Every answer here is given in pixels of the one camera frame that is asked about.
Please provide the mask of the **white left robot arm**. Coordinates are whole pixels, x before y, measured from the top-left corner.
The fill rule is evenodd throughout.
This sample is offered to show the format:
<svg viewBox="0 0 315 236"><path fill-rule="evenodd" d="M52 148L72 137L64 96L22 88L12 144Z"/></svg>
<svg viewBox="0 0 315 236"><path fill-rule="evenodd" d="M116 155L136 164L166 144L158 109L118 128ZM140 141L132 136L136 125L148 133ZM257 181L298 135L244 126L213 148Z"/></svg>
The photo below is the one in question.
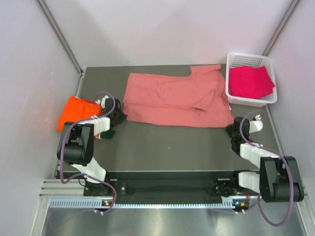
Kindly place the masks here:
<svg viewBox="0 0 315 236"><path fill-rule="evenodd" d="M94 158L94 140L113 138L115 127L126 118L118 99L105 96L93 103L71 96L59 120L57 158L84 174L86 181L95 183L101 195L108 194L112 184L106 180L107 171Z"/></svg>

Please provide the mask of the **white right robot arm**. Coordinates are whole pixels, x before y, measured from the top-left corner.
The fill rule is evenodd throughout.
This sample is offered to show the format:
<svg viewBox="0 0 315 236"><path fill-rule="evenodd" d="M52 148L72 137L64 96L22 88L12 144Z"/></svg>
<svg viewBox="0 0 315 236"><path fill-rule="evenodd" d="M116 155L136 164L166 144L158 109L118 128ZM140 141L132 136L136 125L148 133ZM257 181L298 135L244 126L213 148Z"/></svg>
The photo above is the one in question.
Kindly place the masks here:
<svg viewBox="0 0 315 236"><path fill-rule="evenodd" d="M240 195L249 189L260 194L267 203L289 202L291 196L294 202L303 201L305 192L296 159L292 156L281 158L249 139L250 133L258 132L262 128L260 116L253 121L236 117L226 128L231 138L232 150L259 168L258 173L248 170L233 171L230 190Z"/></svg>

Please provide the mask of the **salmon pink t shirt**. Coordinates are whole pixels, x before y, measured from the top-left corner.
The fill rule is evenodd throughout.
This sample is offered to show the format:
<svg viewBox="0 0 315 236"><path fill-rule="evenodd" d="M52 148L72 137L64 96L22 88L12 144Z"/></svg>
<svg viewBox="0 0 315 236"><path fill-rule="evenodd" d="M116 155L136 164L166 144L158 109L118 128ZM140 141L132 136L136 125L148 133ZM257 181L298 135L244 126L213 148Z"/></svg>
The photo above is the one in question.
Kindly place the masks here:
<svg viewBox="0 0 315 236"><path fill-rule="evenodd" d="M123 103L133 122L225 128L234 121L219 64L191 66L186 77L131 73Z"/></svg>

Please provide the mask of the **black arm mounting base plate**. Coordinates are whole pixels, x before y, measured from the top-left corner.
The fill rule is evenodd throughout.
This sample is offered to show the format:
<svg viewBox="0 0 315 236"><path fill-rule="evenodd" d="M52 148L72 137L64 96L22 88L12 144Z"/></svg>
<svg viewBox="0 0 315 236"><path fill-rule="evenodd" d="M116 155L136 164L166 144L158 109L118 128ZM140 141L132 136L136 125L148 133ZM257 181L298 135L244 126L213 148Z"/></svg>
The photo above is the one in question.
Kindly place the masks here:
<svg viewBox="0 0 315 236"><path fill-rule="evenodd" d="M218 203L222 198L248 200L252 191L235 190L232 171L109 172L106 181L117 194L116 203Z"/></svg>

